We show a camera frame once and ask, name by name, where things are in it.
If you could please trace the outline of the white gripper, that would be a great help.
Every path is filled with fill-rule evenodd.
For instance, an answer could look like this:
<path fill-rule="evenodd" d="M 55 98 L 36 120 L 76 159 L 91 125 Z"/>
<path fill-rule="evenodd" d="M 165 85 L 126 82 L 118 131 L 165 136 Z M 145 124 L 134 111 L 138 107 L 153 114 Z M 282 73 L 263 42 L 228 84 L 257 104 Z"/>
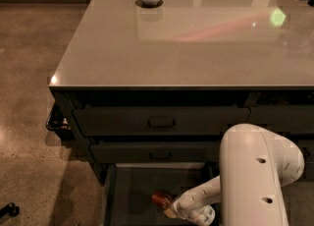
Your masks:
<path fill-rule="evenodd" d="M 164 209 L 164 213 L 167 217 L 175 219 L 178 216 L 178 218 L 187 220 L 196 226 L 210 226 L 216 216 L 216 212 L 211 205 L 183 206 L 180 203 L 176 203 L 173 205 L 173 211 L 170 207 Z"/>

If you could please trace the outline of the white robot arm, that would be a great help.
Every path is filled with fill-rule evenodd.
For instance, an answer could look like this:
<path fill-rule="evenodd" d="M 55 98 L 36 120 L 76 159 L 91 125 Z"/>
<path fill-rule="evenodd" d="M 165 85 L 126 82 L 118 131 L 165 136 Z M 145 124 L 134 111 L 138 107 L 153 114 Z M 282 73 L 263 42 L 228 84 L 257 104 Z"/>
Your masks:
<path fill-rule="evenodd" d="M 288 226 L 282 187 L 304 170 L 294 142 L 255 125 L 235 125 L 222 138 L 219 169 L 217 177 L 176 198 L 165 214 L 210 226 L 218 203 L 221 226 Z"/>

